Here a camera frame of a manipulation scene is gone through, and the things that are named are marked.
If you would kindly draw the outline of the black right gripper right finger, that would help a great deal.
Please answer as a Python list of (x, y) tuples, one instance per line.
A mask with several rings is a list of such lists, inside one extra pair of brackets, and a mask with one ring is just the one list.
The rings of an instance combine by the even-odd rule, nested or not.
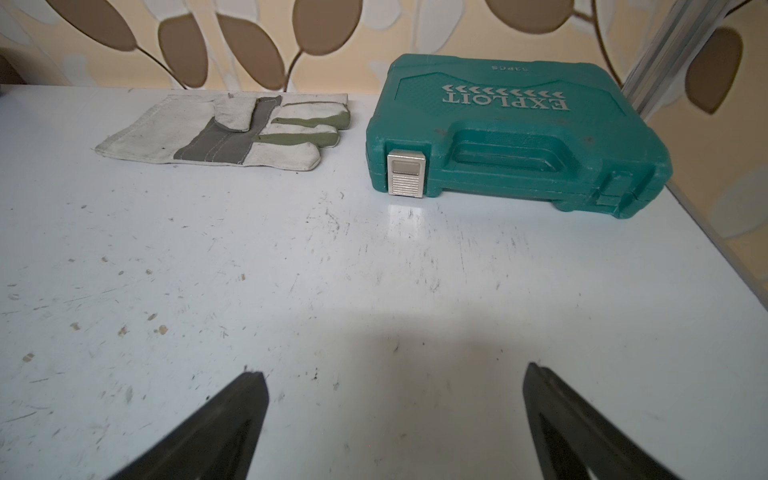
[(531, 363), (526, 413), (545, 479), (675, 479), (549, 368)]

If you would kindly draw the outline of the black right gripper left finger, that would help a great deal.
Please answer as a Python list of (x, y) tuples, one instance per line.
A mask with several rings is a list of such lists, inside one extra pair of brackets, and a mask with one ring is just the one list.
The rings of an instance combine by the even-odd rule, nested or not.
[(243, 372), (114, 479), (244, 479), (269, 406), (261, 372)]

